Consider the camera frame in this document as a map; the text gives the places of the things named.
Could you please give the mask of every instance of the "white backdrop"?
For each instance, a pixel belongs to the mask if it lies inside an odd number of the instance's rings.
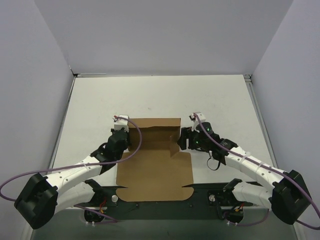
[[[74,73],[252,74],[292,0],[35,0]]]
[[[0,183],[49,165],[73,75],[32,0],[0,1]],[[28,177],[3,193],[16,198]],[[0,239],[18,240],[26,223],[0,198]]]
[[[279,167],[300,172],[320,206],[320,1],[295,0],[253,74]],[[310,206],[301,216],[320,226]],[[308,230],[308,240],[320,231]]]

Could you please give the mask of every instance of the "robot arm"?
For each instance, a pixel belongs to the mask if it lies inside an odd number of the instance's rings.
[[[102,191],[96,182],[87,179],[103,174],[115,166],[115,163],[101,163],[120,160],[130,144],[126,120],[115,121],[111,132],[112,135],[106,143],[75,164],[82,167],[65,169],[45,176],[37,173],[28,180],[14,202],[14,207],[33,229],[42,227],[60,210],[89,202],[96,192]]]
[[[232,203],[250,202],[268,209],[283,222],[293,224],[310,205],[301,192],[283,176],[271,171],[276,170],[294,180],[308,195],[307,186],[302,176],[292,170],[287,173],[272,167],[250,155],[235,142],[220,138],[206,117],[201,112],[191,114],[193,126],[181,128],[178,145],[182,150],[201,150],[220,163],[235,168],[254,179],[261,186],[234,179],[224,187],[224,197]]]

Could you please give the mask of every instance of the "cardboard flap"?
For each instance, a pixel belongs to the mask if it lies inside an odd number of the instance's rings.
[[[182,201],[193,194],[191,155],[179,152],[179,118],[133,119],[142,132],[142,148],[117,166],[116,193],[127,202]],[[130,140],[138,145],[139,135],[130,127]],[[131,155],[124,153],[123,158]]]
[[[135,118],[132,119],[139,128],[150,128],[150,127],[179,127],[181,118]],[[130,129],[135,129],[130,122],[128,122]]]

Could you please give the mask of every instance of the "purple cable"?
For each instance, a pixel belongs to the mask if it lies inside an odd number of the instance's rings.
[[[224,217],[224,218],[226,218],[227,213],[228,213],[228,211],[225,211],[225,212],[223,213],[223,217]],[[264,217],[263,217],[261,220],[256,221],[256,222],[252,222],[252,223],[237,223],[237,224],[235,224],[234,222],[229,221],[229,223],[231,223],[232,225],[235,225],[235,226],[237,226],[237,227],[251,227],[251,226],[254,226],[254,225],[261,224],[261,223],[263,223],[265,220],[267,220],[267,218],[269,217],[269,213],[270,213],[270,210],[268,209],[268,210],[266,211],[266,214],[264,215]]]
[[[239,154],[239,153],[236,153],[236,152],[234,152],[234,151],[231,151],[231,150],[227,149],[226,147],[224,147],[224,146],[222,146],[221,144],[219,144],[216,140],[214,140],[214,139],[207,133],[207,131],[206,131],[206,129],[204,128],[202,122],[200,121],[198,115],[197,115],[196,113],[194,113],[193,116],[195,116],[196,119],[198,120],[198,122],[199,122],[199,124],[200,124],[200,127],[202,128],[202,130],[203,130],[203,132],[205,133],[205,135],[206,135],[215,145],[217,145],[219,148],[227,151],[228,153],[231,153],[231,154],[233,154],[233,155],[236,155],[236,156],[238,156],[238,157],[240,157],[240,158],[243,158],[243,157],[244,157],[244,156],[242,156],[242,155]],[[260,165],[258,162],[256,162],[255,160],[253,160],[253,159],[251,159],[251,158],[249,158],[249,157],[245,157],[244,159],[248,160],[249,162],[251,162],[251,163],[253,163],[253,164]],[[315,204],[315,202],[314,202],[314,201],[312,200],[312,198],[306,193],[306,191],[303,190],[303,188],[302,188],[301,186],[299,186],[294,180],[292,180],[290,177],[288,177],[288,176],[285,175],[284,173],[282,173],[282,172],[280,172],[280,171],[278,171],[278,170],[273,169],[271,166],[268,167],[268,166],[265,166],[265,165],[262,164],[262,165],[261,165],[261,168],[266,169],[266,170],[269,170],[269,171],[272,171],[272,172],[274,172],[274,173],[276,173],[276,174],[279,174],[280,176],[282,176],[282,177],[284,177],[285,179],[287,179],[290,183],[292,183],[292,184],[302,193],[302,195],[309,201],[309,203],[310,203],[310,204],[312,205],[312,207],[314,208],[316,214],[317,214],[318,217],[320,218],[320,210],[319,210],[319,208],[317,207],[317,205]],[[302,225],[306,226],[307,228],[310,228],[310,229],[313,229],[313,230],[320,230],[320,226],[318,226],[318,227],[317,227],[317,226],[311,226],[311,225],[309,225],[309,224],[307,224],[307,223],[304,223],[304,222],[302,222],[302,221],[300,221],[300,220],[297,220],[296,222],[299,223],[299,224],[302,224]]]
[[[88,163],[86,164],[86,166],[96,166],[96,165],[110,165],[110,164],[118,164],[118,163],[122,163],[128,159],[130,159],[131,157],[133,157],[137,152],[138,150],[140,149],[141,147],[141,144],[142,144],[142,133],[141,133],[141,130],[140,128],[138,127],[138,125],[136,125],[133,121],[131,121],[130,119],[127,119],[125,117],[121,117],[121,116],[114,116],[116,119],[123,119],[123,120],[126,120],[128,121],[129,123],[131,123],[132,125],[134,125],[134,127],[137,129],[138,133],[139,133],[139,145],[138,147],[136,148],[136,150],[130,155],[130,156],[127,156],[126,158],[124,159],[121,159],[121,160],[117,160],[117,161],[110,161],[110,162],[97,162],[97,163]],[[11,197],[7,197],[5,195],[3,195],[3,193],[1,192],[2,188],[7,185],[8,183],[10,183],[11,181],[15,180],[15,179],[18,179],[20,177],[23,177],[23,176],[26,176],[26,175],[30,175],[30,174],[37,174],[37,173],[47,173],[47,172],[53,172],[53,171],[60,171],[60,170],[66,170],[66,169],[75,169],[75,168],[83,168],[84,166],[81,165],[81,164],[78,164],[78,165],[71,165],[71,166],[62,166],[62,167],[57,167],[57,168],[48,168],[48,169],[43,169],[43,170],[35,170],[35,171],[28,171],[28,172],[25,172],[25,173],[21,173],[19,175],[16,175],[16,176],[13,176],[11,177],[10,179],[8,179],[7,181],[5,181],[4,183],[2,183],[0,185],[0,197],[5,199],[5,200],[8,200],[8,201],[12,201],[12,202],[15,202],[16,200],[14,198],[11,198]]]
[[[105,215],[99,211],[95,211],[93,209],[90,209],[90,208],[87,208],[87,207],[84,207],[84,206],[80,206],[79,204],[76,204],[74,205],[74,207],[76,208],[79,208],[79,209],[83,209],[83,210],[86,210],[86,211],[89,211],[89,212],[92,212],[94,214],[97,214],[99,216],[102,216],[102,217],[105,217],[106,219],[109,219],[110,221],[102,221],[102,222],[95,222],[94,224],[116,224],[118,222],[118,220],[116,220],[115,218],[111,217],[111,216],[108,216],[108,215]]]

